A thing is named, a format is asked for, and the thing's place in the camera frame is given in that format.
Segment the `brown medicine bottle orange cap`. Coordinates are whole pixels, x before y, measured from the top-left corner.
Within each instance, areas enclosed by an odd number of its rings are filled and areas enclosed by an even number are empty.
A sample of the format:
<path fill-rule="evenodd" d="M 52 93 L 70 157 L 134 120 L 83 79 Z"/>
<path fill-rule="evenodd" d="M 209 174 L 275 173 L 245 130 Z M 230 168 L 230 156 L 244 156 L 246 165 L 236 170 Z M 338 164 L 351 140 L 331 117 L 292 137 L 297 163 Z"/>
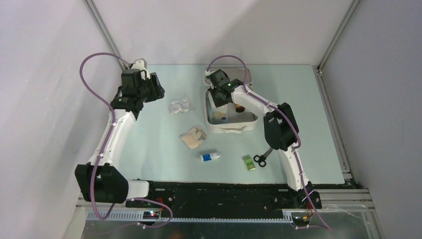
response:
<path fill-rule="evenodd" d="M 242 112 L 244 112 L 244 111 L 245 111 L 245 108 L 244 108 L 243 106 L 239 105 L 239 104 L 236 104 L 236 105 L 235 105 L 235 111 L 236 111 L 237 113 L 242 113 Z"/>

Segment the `blue cotton swab packet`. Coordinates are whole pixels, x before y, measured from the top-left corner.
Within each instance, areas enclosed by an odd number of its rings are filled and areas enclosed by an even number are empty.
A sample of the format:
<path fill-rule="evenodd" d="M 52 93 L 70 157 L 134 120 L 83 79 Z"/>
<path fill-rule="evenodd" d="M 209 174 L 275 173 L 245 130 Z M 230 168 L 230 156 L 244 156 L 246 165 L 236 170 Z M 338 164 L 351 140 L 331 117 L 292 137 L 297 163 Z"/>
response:
<path fill-rule="evenodd" d="M 226 124 L 229 123 L 228 114 L 218 111 L 212 111 L 210 116 L 211 124 Z"/>

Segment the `white medicine kit case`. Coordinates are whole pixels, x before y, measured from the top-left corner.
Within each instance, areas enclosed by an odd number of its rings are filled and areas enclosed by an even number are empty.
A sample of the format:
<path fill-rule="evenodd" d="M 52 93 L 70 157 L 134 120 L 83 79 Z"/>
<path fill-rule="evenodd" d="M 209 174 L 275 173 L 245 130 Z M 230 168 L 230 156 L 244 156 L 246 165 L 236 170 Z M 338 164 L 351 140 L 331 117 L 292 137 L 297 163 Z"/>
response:
<path fill-rule="evenodd" d="M 243 80 L 246 75 L 246 83 L 249 85 L 250 89 L 252 88 L 252 76 L 250 70 L 247 68 L 246 74 L 244 68 L 230 68 L 223 67 L 222 69 L 231 80 L 239 79 Z M 249 110 L 246 110 L 242 113 L 237 113 L 235 111 L 234 103 L 229 103 L 225 106 L 215 108 L 214 103 L 211 103 L 212 97 L 208 89 L 204 92 L 204 105 L 205 105 L 205 116 L 206 116 L 206 127 L 211 133 L 242 133 L 244 131 L 253 130 L 258 124 L 258 117 L 254 115 Z M 218 111 L 228 114 L 229 123 L 226 124 L 211 124 L 210 116 L 212 111 Z"/>

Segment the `clear bag of pads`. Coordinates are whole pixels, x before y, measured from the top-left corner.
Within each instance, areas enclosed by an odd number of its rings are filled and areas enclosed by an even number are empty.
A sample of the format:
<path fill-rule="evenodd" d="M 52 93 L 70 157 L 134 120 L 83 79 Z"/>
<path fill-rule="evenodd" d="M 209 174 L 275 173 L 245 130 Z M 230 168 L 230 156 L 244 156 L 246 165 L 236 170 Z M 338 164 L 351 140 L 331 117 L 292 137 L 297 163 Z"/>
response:
<path fill-rule="evenodd" d="M 194 108 L 191 100 L 188 97 L 184 97 L 171 101 L 169 104 L 169 110 L 171 115 L 176 115 L 191 112 Z"/>

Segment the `bag of latex gloves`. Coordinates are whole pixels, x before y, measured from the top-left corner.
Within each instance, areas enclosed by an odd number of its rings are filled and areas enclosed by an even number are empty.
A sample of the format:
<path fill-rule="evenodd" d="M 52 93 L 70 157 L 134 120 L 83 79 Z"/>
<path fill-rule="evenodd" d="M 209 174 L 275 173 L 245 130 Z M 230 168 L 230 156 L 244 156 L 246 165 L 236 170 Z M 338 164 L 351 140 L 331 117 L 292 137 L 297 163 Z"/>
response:
<path fill-rule="evenodd" d="M 194 126 L 180 138 L 189 149 L 195 149 L 207 139 L 207 135 L 200 127 Z"/>

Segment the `blue white bandage roll packet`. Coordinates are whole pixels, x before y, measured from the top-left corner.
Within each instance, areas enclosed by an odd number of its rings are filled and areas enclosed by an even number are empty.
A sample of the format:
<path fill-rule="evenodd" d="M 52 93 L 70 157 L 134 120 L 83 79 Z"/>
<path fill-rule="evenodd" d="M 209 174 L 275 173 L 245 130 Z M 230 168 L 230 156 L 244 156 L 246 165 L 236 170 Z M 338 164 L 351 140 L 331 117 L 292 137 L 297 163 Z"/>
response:
<path fill-rule="evenodd" d="M 213 152 L 213 153 L 202 154 L 200 156 L 200 159 L 201 159 L 201 161 L 206 162 L 206 161 L 212 161 L 212 160 L 219 159 L 220 157 L 221 157 L 220 152 Z"/>

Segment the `small green box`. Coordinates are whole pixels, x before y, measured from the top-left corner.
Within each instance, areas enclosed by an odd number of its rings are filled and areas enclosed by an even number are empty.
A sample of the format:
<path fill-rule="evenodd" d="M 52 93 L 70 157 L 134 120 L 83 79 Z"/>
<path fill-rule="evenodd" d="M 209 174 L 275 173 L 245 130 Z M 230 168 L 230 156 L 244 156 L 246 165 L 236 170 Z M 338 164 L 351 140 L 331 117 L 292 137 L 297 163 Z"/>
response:
<path fill-rule="evenodd" d="M 256 169 L 255 164 L 254 164 L 254 160 L 248 155 L 242 158 L 245 166 L 247 168 L 248 171 L 253 171 Z"/>

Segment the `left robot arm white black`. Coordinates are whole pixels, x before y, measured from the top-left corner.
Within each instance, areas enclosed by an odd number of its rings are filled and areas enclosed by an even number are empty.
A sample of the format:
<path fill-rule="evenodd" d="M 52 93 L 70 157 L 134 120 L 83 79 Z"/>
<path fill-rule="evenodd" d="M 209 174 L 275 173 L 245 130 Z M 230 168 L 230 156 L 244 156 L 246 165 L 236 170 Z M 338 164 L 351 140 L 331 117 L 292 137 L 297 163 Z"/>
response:
<path fill-rule="evenodd" d="M 121 86 L 110 103 L 112 111 L 99 145 L 88 162 L 75 169 L 85 201 L 122 204 L 138 198 L 145 207 L 156 204 L 157 193 L 149 189 L 149 183 L 126 179 L 118 166 L 126 139 L 144 104 L 162 99 L 164 94 L 156 73 L 139 69 L 122 72 Z"/>

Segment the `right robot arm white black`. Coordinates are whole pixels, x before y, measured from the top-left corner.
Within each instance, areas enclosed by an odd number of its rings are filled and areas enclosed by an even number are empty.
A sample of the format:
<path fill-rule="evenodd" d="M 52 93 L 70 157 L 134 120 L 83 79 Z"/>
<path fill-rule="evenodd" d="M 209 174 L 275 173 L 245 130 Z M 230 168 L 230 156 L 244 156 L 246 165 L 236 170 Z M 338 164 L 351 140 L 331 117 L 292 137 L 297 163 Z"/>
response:
<path fill-rule="evenodd" d="M 221 109 L 233 103 L 262 117 L 265 140 L 273 150 L 278 151 L 286 171 L 288 186 L 294 190 L 289 195 L 290 203 L 295 208 L 304 207 L 310 200 L 310 181 L 299 157 L 301 139 L 291 106 L 287 103 L 277 105 L 263 98 L 239 79 L 231 80 L 221 69 L 206 71 L 205 77 L 211 84 L 208 92 L 212 107 Z"/>

